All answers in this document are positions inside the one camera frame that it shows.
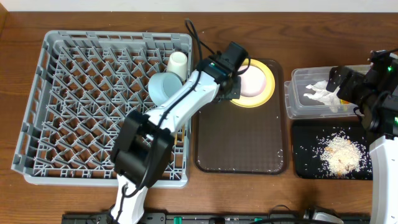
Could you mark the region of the yellow plate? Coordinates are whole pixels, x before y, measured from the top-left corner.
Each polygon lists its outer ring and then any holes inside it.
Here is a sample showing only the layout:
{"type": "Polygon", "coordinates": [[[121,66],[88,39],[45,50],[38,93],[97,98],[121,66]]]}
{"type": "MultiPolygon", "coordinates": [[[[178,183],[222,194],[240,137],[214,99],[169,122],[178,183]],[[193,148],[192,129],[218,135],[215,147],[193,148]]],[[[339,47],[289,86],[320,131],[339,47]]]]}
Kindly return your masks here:
{"type": "Polygon", "coordinates": [[[263,105],[271,99],[276,86],[274,75],[267,65],[258,60],[251,59],[251,61],[249,61],[248,59],[246,59],[241,67],[249,67],[250,65],[255,66],[263,71],[266,76],[266,87],[260,95],[257,95],[255,97],[245,97],[240,95],[239,99],[231,100],[233,104],[243,108],[255,108],[263,105]]]}

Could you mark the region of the pink small plate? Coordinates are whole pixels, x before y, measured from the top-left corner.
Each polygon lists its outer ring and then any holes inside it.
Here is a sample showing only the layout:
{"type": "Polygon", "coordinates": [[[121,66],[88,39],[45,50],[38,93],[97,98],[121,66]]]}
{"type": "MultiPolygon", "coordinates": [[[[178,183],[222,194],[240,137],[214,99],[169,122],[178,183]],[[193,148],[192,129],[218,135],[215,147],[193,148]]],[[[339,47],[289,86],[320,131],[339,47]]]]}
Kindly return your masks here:
{"type": "Polygon", "coordinates": [[[246,71],[241,74],[239,77],[241,78],[241,91],[240,95],[245,97],[255,97],[260,95],[265,87],[266,87],[266,76],[262,70],[259,68],[250,65],[242,66],[239,68],[239,71],[246,71]]]}

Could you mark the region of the white tissue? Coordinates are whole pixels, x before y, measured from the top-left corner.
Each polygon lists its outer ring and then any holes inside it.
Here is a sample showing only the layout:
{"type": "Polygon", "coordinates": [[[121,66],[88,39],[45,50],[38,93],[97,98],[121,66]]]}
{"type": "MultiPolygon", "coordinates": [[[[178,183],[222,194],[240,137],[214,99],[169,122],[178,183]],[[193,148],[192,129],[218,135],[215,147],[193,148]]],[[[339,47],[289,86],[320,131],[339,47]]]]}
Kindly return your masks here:
{"type": "Polygon", "coordinates": [[[339,87],[335,91],[330,92],[326,90],[328,82],[326,80],[317,82],[314,85],[307,85],[306,88],[313,90],[314,93],[304,93],[303,95],[311,100],[318,101],[328,106],[332,112],[337,113],[338,108],[336,105],[340,105],[340,99],[337,97],[337,93],[340,90],[339,87]]]}

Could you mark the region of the white paper cup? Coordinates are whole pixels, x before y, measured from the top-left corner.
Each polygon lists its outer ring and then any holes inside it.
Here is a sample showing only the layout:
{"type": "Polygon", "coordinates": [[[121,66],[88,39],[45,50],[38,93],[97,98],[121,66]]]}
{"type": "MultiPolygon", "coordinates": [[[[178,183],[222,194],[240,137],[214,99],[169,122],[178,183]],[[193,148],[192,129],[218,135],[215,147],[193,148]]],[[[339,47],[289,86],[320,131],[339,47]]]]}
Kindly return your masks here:
{"type": "Polygon", "coordinates": [[[187,56],[183,52],[173,52],[170,54],[166,71],[178,75],[181,81],[184,82],[187,79],[188,73],[187,56]]]}

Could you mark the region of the light blue bowl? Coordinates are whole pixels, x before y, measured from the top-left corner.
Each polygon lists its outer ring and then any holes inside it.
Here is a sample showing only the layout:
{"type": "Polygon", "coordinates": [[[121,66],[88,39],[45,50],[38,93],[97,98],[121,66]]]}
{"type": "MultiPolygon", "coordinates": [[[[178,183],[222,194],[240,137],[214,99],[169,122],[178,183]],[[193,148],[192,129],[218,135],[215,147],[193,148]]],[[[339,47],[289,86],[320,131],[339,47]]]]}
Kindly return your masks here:
{"type": "Polygon", "coordinates": [[[181,87],[180,77],[172,72],[156,73],[148,83],[149,96],[156,106],[165,103],[181,87]]]}

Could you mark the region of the leftover rice pile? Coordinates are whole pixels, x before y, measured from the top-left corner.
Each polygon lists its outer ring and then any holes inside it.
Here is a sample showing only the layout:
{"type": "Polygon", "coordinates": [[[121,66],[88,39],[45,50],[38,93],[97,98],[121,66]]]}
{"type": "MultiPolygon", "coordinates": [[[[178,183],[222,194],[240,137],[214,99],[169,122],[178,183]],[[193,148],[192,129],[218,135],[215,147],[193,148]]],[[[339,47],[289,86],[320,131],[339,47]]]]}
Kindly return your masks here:
{"type": "Polygon", "coordinates": [[[344,131],[316,136],[314,144],[300,149],[309,157],[303,171],[311,179],[369,180],[373,174],[366,146],[344,131]]]}

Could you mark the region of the green yellow snack wrapper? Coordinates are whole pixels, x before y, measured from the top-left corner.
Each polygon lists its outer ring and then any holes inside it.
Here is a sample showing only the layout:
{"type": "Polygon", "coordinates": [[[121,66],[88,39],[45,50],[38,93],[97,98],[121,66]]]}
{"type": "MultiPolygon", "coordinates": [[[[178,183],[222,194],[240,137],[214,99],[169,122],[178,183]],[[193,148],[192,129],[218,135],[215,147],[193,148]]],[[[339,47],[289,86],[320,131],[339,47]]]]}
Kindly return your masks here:
{"type": "Polygon", "coordinates": [[[340,99],[340,104],[341,104],[341,105],[351,105],[350,102],[345,101],[345,100],[342,100],[342,99],[340,99]]]}

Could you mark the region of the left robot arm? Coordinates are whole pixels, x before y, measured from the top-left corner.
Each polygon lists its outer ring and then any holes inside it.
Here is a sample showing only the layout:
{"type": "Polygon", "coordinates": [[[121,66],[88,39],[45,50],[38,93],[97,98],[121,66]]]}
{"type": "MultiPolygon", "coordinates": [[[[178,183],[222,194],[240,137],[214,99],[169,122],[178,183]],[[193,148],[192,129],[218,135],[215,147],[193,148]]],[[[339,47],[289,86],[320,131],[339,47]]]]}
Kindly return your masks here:
{"type": "Polygon", "coordinates": [[[214,99],[239,96],[240,68],[248,58],[246,49],[231,42],[225,52],[200,59],[184,86],[164,104],[127,115],[111,151],[118,180],[112,223],[137,223],[142,218],[147,191],[168,166],[177,131],[214,99]]]}

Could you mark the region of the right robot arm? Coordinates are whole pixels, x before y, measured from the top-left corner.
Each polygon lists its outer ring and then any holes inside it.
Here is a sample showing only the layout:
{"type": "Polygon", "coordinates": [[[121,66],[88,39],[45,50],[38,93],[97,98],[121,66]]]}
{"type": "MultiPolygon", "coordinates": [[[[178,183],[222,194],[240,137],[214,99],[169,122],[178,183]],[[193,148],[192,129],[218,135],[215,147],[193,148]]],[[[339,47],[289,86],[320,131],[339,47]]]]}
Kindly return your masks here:
{"type": "Polygon", "coordinates": [[[326,90],[354,104],[370,142],[373,167],[371,223],[397,223],[397,50],[372,51],[363,74],[333,67],[326,90]]]}

